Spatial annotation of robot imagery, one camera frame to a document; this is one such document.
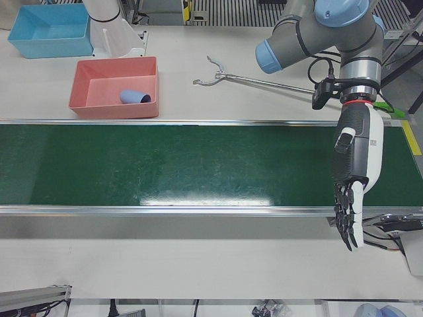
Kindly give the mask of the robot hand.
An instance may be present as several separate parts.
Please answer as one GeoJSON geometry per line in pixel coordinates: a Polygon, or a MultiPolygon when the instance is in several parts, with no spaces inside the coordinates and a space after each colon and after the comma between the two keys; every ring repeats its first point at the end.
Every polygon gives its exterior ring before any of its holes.
{"type": "Polygon", "coordinates": [[[383,120],[371,102],[343,104],[334,134],[331,174],[335,224],[349,251],[364,245],[364,195],[379,179],[383,138],[383,120]]]}

